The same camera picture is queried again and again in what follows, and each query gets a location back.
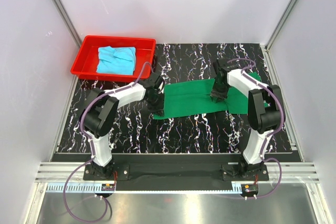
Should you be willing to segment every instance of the light blue towel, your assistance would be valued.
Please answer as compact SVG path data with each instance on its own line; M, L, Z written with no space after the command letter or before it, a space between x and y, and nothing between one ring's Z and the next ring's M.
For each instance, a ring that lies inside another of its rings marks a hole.
M135 70L135 47L100 47L97 73L132 76Z

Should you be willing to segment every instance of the white wall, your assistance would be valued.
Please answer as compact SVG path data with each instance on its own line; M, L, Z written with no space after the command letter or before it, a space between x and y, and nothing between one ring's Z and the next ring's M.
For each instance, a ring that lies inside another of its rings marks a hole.
M0 0L1 223L23 223L46 161L78 51L51 0Z
M299 0L271 48L307 161L336 220L336 4Z
M85 35L266 43L289 0L62 0Z

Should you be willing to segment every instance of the cable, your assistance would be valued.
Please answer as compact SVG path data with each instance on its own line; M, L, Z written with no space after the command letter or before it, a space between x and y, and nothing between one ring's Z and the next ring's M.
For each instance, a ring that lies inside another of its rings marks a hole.
M278 132L282 129L283 124L284 124L284 121L285 121L285 115L284 115L284 113L283 113L283 108L282 108L282 106L281 106L281 104L280 104L278 98L277 98L277 97L276 97L276 96L275 96L275 95L274 95L274 94L273 94L267 87L264 87L263 85L261 85L260 83L258 83L254 78L252 78L251 76L249 76L249 75L245 72L245 70L247 70L247 69L251 69L251 68L255 67L255 66L256 66L256 62L253 61L253 60L251 60L251 59L246 59L246 58L236 58L236 59L229 60L227 63L230 63L230 62L232 62L232 61L236 61L236 60L237 60L237 61L239 61L239 60L246 60L246 61L249 61L249 62L252 62L252 63L253 63L253 65L248 65L248 66L242 68L242 69L241 69L241 74L242 74L245 78L247 78L248 80L250 80L251 82L253 82L255 85L257 85L258 87L261 87L261 88L263 88L264 90L266 90L266 92L267 92L267 93L274 99L275 103L277 104L277 106L278 106L279 109L280 109L280 125L279 125L279 127L278 127L275 131L273 131L273 132L271 132L271 133L269 133L269 134L266 135L266 138L264 139L264 142L263 142L263 144L262 144L262 146L261 146L260 153L259 153L259 154L260 154L260 158L261 158L261 160L262 160L264 163L269 162L269 161L275 161L275 162L278 164L278 166L279 166L279 180L278 180L277 184L275 185L275 187L274 187L270 192L268 192L267 194L258 196L258 198L265 198L265 197L268 197L268 196L270 196L271 194L273 194L273 193L275 192L275 190L279 187L279 185L280 185L280 183L281 183L281 179L282 179L282 169L281 169L281 164L280 164L280 162L279 162L276 158L270 157L270 158L268 158L268 159L265 160L265 159L263 158L263 150L264 150L265 145L266 145L266 143L267 143L267 138L273 136L274 134L278 133Z
M140 80L140 78L141 78L141 76L142 76L143 70L145 69L145 66L146 66L146 65L149 65L149 66L151 67L151 71L153 72L152 65L151 65L148 61L146 61L146 62L142 65L142 69L141 69L141 71L140 71L140 74L139 74L139 76L137 77L137 79L135 80L135 82L133 82L132 84L126 85L126 86L124 86L124 87L121 87L121 88L112 90L112 91L110 91L110 92L101 94L100 96L98 96L97 98L95 98L95 99L88 105L88 107L87 107L87 108L84 110L84 112L83 112L83 115L82 115L81 120L80 120L80 130L81 130L82 134L85 135L85 136L88 138L88 141L89 141L89 143L90 143L91 154L92 154L92 155L91 155L91 159L90 159L89 161L86 161L84 164L81 164L80 166L78 166L78 167L77 167L77 168L70 174L70 176L67 178L67 180L66 180L66 182L65 182L65 184L64 184L64 189L63 189L63 202L64 202L64 205L65 205L65 208L67 209L68 213L69 213L75 220L78 220L78 221L81 221L81 222L84 222L84 223L97 223L97 222L101 221L102 218L104 218L104 216L105 216L106 213L107 213L108 205L109 205L109 202L107 201L107 199L105 199L104 197L100 196L100 199L101 199L101 200L103 199L104 202L105 202L105 211L104 211L104 213L102 214L102 216L101 216L99 219L97 219L97 220L83 220L83 219L77 217L76 215L74 215L74 214L71 212L71 209L69 208L68 203L67 203L67 199L66 199L66 188L67 188L67 185L68 185L68 183L69 183L71 177L76 173L76 171L78 171L79 169L81 169L83 166L86 166L86 165L90 164L91 162L93 162L94 158L96 157L96 150L95 150L94 145L93 145L93 143L92 143L91 136L90 136L88 133L86 133L85 130L84 130L84 120L85 120L85 117L86 117L86 115L88 114L88 112L91 110L92 106L93 106L98 100L102 99L103 97L105 97L105 96L107 96L107 95L115 94L115 93L117 93L117 92L120 92L120 91L129 89L129 88L132 88L133 86L135 86L135 85L139 82L139 80Z

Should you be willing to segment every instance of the green cloth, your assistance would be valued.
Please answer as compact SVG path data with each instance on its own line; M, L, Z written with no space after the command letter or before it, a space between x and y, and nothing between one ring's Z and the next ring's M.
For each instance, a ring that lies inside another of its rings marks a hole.
M257 73L249 75L258 81L261 80ZM154 119L179 118L225 110L231 114L247 114L248 99L236 88L229 88L225 101L212 101L210 93L214 82L215 79L208 79L166 85L164 116L154 115Z

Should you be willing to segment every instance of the green fabric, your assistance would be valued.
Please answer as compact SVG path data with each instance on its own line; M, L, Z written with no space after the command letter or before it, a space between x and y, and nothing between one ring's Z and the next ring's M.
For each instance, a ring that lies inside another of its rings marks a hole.
M257 73L249 75L258 81L261 80ZM247 97L236 88L229 89L225 101L212 101L210 93L214 82L215 79L208 79L166 85L164 116L154 115L154 119L179 118L225 110L231 114L247 114Z

